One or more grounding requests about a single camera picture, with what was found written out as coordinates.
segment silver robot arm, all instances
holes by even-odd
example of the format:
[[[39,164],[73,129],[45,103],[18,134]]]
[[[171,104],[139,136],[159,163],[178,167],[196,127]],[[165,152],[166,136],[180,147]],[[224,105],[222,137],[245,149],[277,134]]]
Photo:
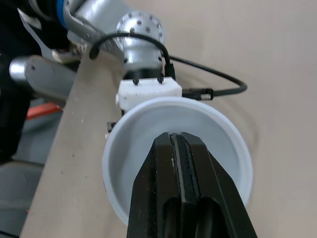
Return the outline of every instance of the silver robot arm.
[[[89,43],[116,32],[143,34],[163,44],[165,40],[165,30],[159,19],[131,8],[122,0],[65,0],[63,18],[70,31]],[[122,62],[125,74],[162,70],[160,50],[144,40],[116,38],[103,43],[101,48]]]

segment white mount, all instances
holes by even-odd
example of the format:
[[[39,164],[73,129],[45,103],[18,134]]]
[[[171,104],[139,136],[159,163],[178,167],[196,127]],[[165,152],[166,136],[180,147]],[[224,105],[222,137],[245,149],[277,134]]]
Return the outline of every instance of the white mount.
[[[115,101],[127,112],[147,100],[168,96],[182,96],[182,87],[171,77],[165,77],[162,83],[157,78],[140,79],[137,85],[132,80],[122,80]]]

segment black cable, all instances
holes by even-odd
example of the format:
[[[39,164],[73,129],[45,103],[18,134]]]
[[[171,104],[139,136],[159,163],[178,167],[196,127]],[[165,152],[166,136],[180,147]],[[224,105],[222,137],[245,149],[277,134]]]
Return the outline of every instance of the black cable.
[[[225,73],[222,73],[222,72],[219,72],[215,69],[212,69],[212,68],[209,68],[209,67],[206,67],[206,66],[203,66],[203,65],[200,65],[200,64],[197,64],[197,63],[194,63],[194,62],[191,62],[189,60],[185,60],[185,59],[181,59],[181,58],[178,58],[178,57],[175,57],[175,56],[169,56],[169,58],[171,60],[174,60],[174,61],[177,61],[177,62],[180,62],[180,63],[184,63],[184,64],[187,64],[187,65],[190,65],[192,67],[195,67],[195,68],[199,68],[201,70],[204,70],[204,71],[207,71],[209,73],[212,73],[212,74],[215,74],[215,75],[218,75],[222,78],[225,78],[225,79],[228,79],[229,81],[239,85],[239,88],[230,88],[230,89],[223,89],[223,90],[215,90],[213,92],[213,96],[214,97],[219,97],[219,96],[225,96],[225,95],[232,95],[232,94],[238,94],[238,93],[242,93],[244,91],[247,90],[248,86],[246,83],[240,81],[239,79],[237,78],[234,78],[228,74],[225,74]]]
[[[6,236],[6,237],[12,237],[12,238],[19,238],[19,236],[10,234],[10,233],[8,233],[8,232],[3,232],[3,231],[0,231],[0,235],[4,235],[4,236]]]
[[[112,33],[112,34],[101,37],[99,40],[97,40],[96,42],[93,43],[92,48],[89,52],[89,58],[95,59],[99,53],[99,46],[103,42],[110,40],[112,38],[116,38],[116,37],[132,37],[132,38],[137,38],[137,39],[141,39],[141,40],[145,40],[145,41],[150,42],[150,43],[156,45],[162,51],[166,64],[170,64],[170,58],[169,58],[168,51],[167,51],[166,47],[161,42],[159,42],[159,41],[157,41],[149,36],[136,34],[136,33],[128,33],[128,32]]]
[[[157,46],[162,51],[162,55],[165,58],[165,63],[166,63],[166,65],[165,65],[165,76],[171,76],[171,77],[173,77],[175,79],[174,66],[173,66],[172,63],[170,63],[170,60],[174,60],[174,61],[177,61],[177,62],[180,62],[180,63],[184,63],[184,64],[187,64],[187,65],[190,65],[190,66],[195,67],[195,68],[199,68],[199,69],[204,70],[206,72],[218,75],[218,76],[220,76],[222,78],[225,78],[225,79],[227,79],[227,80],[239,85],[239,88],[229,88],[229,89],[215,90],[215,91],[212,90],[212,89],[208,89],[208,90],[212,91],[212,94],[210,94],[211,99],[213,97],[219,97],[219,96],[225,96],[225,95],[232,95],[232,94],[242,93],[242,92],[246,91],[247,88],[248,88],[246,83],[244,83],[244,82],[240,81],[239,79],[237,79],[235,77],[232,77],[232,76],[230,76],[228,74],[225,74],[225,73],[222,73],[222,72],[217,71],[215,69],[212,69],[212,68],[209,68],[209,67],[206,67],[206,66],[191,62],[189,60],[181,59],[181,58],[178,58],[178,57],[175,57],[175,56],[170,56],[168,54],[168,51],[167,51],[166,47],[161,42],[159,42],[159,41],[157,41],[157,40],[155,40],[155,39],[153,39],[153,38],[151,38],[149,36],[145,36],[145,35],[141,35],[141,34],[137,34],[137,33],[128,33],[128,32],[112,33],[112,34],[109,34],[109,35],[101,37],[99,40],[97,40],[96,42],[93,43],[92,48],[91,48],[91,50],[89,52],[89,58],[90,59],[95,59],[98,56],[98,54],[99,54],[100,45],[103,42],[105,42],[107,40],[110,40],[112,38],[116,38],[116,37],[137,38],[137,39],[148,41],[148,42],[154,44],[155,46]]]

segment red object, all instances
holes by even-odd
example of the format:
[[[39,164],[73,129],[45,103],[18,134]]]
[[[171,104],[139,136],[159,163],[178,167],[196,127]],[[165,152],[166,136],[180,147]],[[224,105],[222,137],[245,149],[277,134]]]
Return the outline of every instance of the red object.
[[[48,114],[56,113],[62,111],[58,105],[54,103],[44,103],[35,107],[29,108],[28,114],[26,116],[27,120],[45,116]]]

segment table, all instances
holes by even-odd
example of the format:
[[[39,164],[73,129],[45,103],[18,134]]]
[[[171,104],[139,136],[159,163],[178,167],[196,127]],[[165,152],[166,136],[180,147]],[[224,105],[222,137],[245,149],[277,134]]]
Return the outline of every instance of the table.
[[[253,159],[248,213],[259,237],[314,237],[317,223],[317,2],[129,0],[159,17],[171,54],[244,80],[210,103],[240,130]],[[176,64],[184,87],[230,86]],[[120,117],[118,63],[82,60],[22,238],[123,238],[104,189],[106,122]]]

